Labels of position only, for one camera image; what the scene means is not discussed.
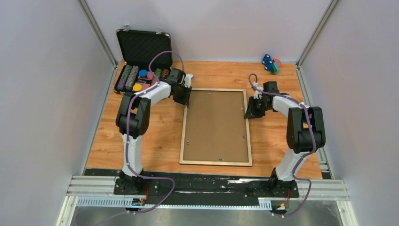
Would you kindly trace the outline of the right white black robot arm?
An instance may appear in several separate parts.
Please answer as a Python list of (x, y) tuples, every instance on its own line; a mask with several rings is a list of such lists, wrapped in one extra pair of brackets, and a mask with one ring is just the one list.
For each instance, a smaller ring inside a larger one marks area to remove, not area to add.
[(326, 142), (322, 109), (307, 106), (286, 93), (280, 93), (275, 81), (266, 82), (263, 86), (252, 82), (251, 87), (254, 95), (248, 100), (244, 119), (261, 118), (268, 110), (287, 117), (288, 150), (280, 164), (273, 169), (265, 188), (275, 197), (296, 196), (298, 170)]

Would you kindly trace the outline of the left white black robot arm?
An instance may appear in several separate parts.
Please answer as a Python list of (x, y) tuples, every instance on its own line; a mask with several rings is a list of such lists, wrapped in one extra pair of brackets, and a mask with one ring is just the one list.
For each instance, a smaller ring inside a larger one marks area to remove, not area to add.
[(169, 75), (157, 78), (153, 85), (143, 91), (124, 94), (116, 117), (116, 126), (124, 143), (124, 165), (120, 182), (132, 194), (140, 194), (144, 189), (143, 180), (146, 177), (142, 175), (142, 146), (150, 124), (151, 107), (168, 97), (188, 106), (193, 77), (193, 74), (172, 68)]

